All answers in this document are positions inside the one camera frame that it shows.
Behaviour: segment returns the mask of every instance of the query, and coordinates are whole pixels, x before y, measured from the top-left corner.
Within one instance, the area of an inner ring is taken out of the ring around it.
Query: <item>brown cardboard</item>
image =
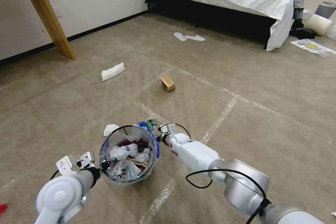
[[[168,75],[165,75],[160,78],[162,84],[164,84],[167,87],[167,91],[172,91],[175,89],[175,84],[172,82],[171,78]]]

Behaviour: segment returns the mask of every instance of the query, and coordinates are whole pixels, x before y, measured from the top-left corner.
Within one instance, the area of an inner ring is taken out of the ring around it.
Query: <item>black baseboard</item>
[[[108,23],[108,24],[104,24],[104,25],[102,25],[102,26],[93,28],[93,29],[91,29],[91,30],[84,31],[84,32],[82,32],[82,33],[78,33],[78,34],[76,34],[76,35],[70,36],[70,37],[68,37],[67,39],[68,39],[68,41],[72,41],[72,40],[75,40],[75,39],[84,37],[84,36],[89,35],[89,34],[91,34],[91,33],[98,32],[98,31],[100,31],[100,30],[109,28],[109,27],[111,27],[111,26],[114,26],[114,25],[117,25],[117,24],[119,24],[119,23],[128,21],[128,20],[133,19],[133,18],[135,18],[135,17],[141,16],[141,15],[143,15],[143,14],[146,14],[147,12],[148,12],[148,10],[139,12],[139,13],[134,14],[134,15],[132,15],[132,16],[128,16],[128,17],[125,17],[125,18],[123,18],[123,19],[119,19],[119,20],[117,20],[117,21],[114,21],[114,22],[111,22],[111,23]],[[11,57],[2,59],[2,60],[0,60],[0,66],[1,66],[1,65],[5,65],[5,64],[8,64],[8,63],[11,63],[11,62],[13,62],[13,61],[17,61],[17,60],[22,59],[22,58],[25,58],[25,57],[28,57],[28,56],[30,56],[30,55],[33,55],[33,54],[36,54],[36,53],[39,53],[39,52],[48,50],[48,49],[50,49],[50,48],[53,48],[54,46],[55,46],[54,43],[49,43],[49,44],[42,45],[42,46],[40,46],[40,47],[31,49],[31,50],[29,50],[29,51],[22,52],[22,53],[20,53],[20,54],[16,54],[16,55],[13,55],[13,56],[11,56]]]

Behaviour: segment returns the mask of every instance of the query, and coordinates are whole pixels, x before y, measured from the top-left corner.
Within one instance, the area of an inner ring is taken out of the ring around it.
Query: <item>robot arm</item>
[[[323,224],[314,216],[297,208],[283,205],[275,206],[269,201],[264,207],[263,203],[265,201],[263,199],[265,195],[263,193],[265,194],[268,190],[269,178],[262,172],[237,159],[227,161],[220,159],[215,150],[201,142],[191,141],[183,133],[177,133],[175,124],[161,126],[159,131],[162,133],[162,141],[192,171],[217,169],[235,171],[209,171],[201,174],[208,176],[217,184],[225,185],[224,197],[239,212],[251,216],[261,207],[262,211],[258,212],[258,217],[263,224]],[[242,174],[253,179],[262,188],[263,192],[251,179]]]
[[[222,160],[215,150],[177,133],[175,124],[163,125],[159,132],[157,139],[169,146],[191,170],[225,185],[225,198],[239,212],[251,217],[257,214],[262,224],[323,224],[300,209],[265,201],[269,178],[262,172],[236,159]],[[103,162],[96,168],[94,161],[93,154],[86,152],[77,163],[72,156],[65,156],[56,163],[62,176],[51,179],[40,190],[36,199],[39,216],[35,224],[63,224],[83,208],[90,198],[90,189],[101,176],[101,169],[111,164]]]
[[[62,176],[51,179],[36,199],[39,216],[35,224],[63,224],[74,217],[90,199],[90,189],[101,171],[93,164],[92,152],[86,152],[78,163],[65,156],[56,166]]]

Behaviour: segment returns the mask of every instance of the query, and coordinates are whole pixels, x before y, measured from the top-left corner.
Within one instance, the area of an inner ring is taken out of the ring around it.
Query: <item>wall outlet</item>
[[[61,12],[61,8],[59,6],[55,6],[52,9],[54,10],[56,17],[62,17],[63,16],[63,14]]]

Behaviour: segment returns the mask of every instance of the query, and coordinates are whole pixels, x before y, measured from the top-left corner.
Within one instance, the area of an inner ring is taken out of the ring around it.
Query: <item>slipper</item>
[[[196,36],[184,36],[186,39],[192,39],[192,40],[196,40],[196,41],[204,41],[205,40],[205,38],[203,38],[203,37],[201,37],[201,36],[198,36],[198,35],[196,35]]]
[[[174,36],[181,41],[187,41],[187,39],[182,35],[182,33],[174,33]]]

